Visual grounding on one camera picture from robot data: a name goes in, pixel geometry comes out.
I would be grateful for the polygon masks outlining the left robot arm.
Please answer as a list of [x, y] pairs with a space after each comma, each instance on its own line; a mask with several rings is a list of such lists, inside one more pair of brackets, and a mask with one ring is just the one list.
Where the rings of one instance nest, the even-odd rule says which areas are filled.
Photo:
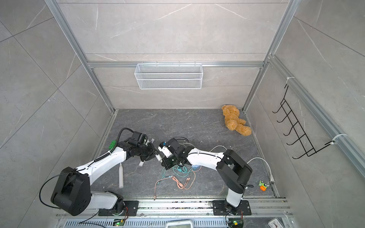
[[142, 162], [159, 154], [146, 134], [122, 128], [105, 154], [77, 168], [67, 167], [55, 175], [57, 183], [51, 195], [49, 208], [64, 210], [77, 216], [85, 210], [110, 210], [122, 201], [122, 197], [112, 192], [93, 192], [91, 185], [103, 174], [131, 157], [138, 156]]

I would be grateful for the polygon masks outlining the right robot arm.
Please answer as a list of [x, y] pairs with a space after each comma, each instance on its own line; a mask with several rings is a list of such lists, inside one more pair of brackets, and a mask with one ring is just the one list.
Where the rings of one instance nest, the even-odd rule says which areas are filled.
[[203, 151], [194, 146], [183, 145], [175, 138], [160, 143], [158, 150], [164, 154], [161, 163], [167, 170], [176, 165], [183, 167], [188, 164], [217, 171], [228, 187], [226, 203], [232, 208], [240, 205], [241, 198], [249, 187], [252, 168], [235, 151], [231, 149], [222, 153]]

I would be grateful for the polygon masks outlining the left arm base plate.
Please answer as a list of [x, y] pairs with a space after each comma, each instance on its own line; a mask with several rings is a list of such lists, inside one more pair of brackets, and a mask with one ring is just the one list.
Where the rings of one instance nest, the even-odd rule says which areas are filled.
[[118, 201], [112, 209], [100, 209], [98, 216], [135, 216], [138, 205], [137, 200]]

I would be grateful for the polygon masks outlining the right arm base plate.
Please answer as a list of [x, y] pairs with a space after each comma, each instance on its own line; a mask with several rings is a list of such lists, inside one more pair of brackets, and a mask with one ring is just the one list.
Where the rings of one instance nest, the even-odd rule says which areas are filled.
[[220, 215], [252, 215], [250, 204], [247, 200], [241, 200], [237, 207], [230, 205], [226, 200], [213, 200], [212, 201], [213, 214], [215, 216]]

